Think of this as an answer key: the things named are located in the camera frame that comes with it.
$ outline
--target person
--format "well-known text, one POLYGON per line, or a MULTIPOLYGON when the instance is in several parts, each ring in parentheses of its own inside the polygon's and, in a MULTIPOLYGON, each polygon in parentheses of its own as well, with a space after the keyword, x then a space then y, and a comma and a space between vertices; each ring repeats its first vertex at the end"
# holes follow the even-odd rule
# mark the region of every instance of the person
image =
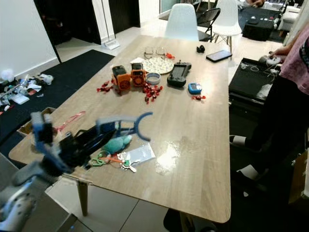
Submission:
POLYGON ((250 179, 258 179, 283 161, 304 139, 309 127, 309 23, 294 40, 270 57, 286 56, 274 81, 251 138, 230 135, 230 144, 254 152, 271 138, 259 161, 240 169, 250 179))
POLYGON ((245 7, 262 7, 265 0, 238 0, 238 7, 243 9, 245 7))

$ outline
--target eyeglasses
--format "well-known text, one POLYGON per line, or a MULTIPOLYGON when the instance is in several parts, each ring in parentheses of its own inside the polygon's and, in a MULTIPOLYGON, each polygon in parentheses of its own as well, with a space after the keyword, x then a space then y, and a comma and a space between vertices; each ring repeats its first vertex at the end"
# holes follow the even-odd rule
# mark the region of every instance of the eyeglasses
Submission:
POLYGON ((146 59, 150 59, 154 57, 153 55, 157 54, 159 56, 162 56, 162 59, 165 59, 165 51, 163 47, 146 47, 144 52, 144 57, 146 59))

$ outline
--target pink shirt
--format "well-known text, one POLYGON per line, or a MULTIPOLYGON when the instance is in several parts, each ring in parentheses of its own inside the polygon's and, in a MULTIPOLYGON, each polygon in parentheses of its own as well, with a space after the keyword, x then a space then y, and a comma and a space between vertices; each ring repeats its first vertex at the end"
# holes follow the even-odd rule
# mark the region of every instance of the pink shirt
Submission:
POLYGON ((309 25, 298 36, 285 59, 280 76, 297 84, 303 93, 309 95, 309 25))

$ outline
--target wooden table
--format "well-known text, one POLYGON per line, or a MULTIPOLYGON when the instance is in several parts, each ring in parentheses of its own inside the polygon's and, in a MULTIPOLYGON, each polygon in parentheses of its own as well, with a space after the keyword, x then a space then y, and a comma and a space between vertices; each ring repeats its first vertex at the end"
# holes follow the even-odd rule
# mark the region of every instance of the wooden table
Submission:
MULTIPOLYGON (((72 177, 93 185, 206 218, 226 222, 230 218, 230 163, 228 126, 228 61, 213 64, 206 54, 227 49, 225 44, 189 42, 139 36, 120 55, 111 60, 74 95, 52 113, 54 126, 60 126, 70 116, 86 111, 85 116, 69 124, 66 130, 76 133, 88 129, 99 117, 113 115, 139 116, 153 111, 140 124, 143 134, 151 137, 151 147, 157 157, 137 166, 137 173, 124 172, 110 165, 93 167, 88 172, 77 168, 72 177), (196 47, 203 44, 205 54, 196 47), (111 66, 124 65, 131 70, 130 61, 143 57, 145 47, 166 48, 179 61, 191 62, 187 83, 202 85, 205 101, 191 99, 187 90, 167 86, 167 75, 162 76, 164 89, 155 102, 147 105, 140 89, 127 94, 97 93, 97 88, 111 79, 111 66)), ((127 150, 145 144, 133 136, 127 150)), ((9 154, 23 163, 42 159, 31 145, 31 136, 23 139, 9 154)), ((81 199, 87 197, 87 187, 80 186, 81 199)), ((82 204, 84 214, 86 204, 82 204)))

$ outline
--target green plush toy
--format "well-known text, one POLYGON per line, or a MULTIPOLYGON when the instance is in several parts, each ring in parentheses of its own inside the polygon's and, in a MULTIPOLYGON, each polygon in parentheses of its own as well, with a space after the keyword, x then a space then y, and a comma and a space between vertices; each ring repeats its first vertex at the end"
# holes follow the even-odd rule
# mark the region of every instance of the green plush toy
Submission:
POLYGON ((114 138, 108 141, 104 147, 102 147, 103 150, 108 151, 110 154, 114 154, 126 147, 132 140, 131 135, 122 136, 118 138, 114 138))

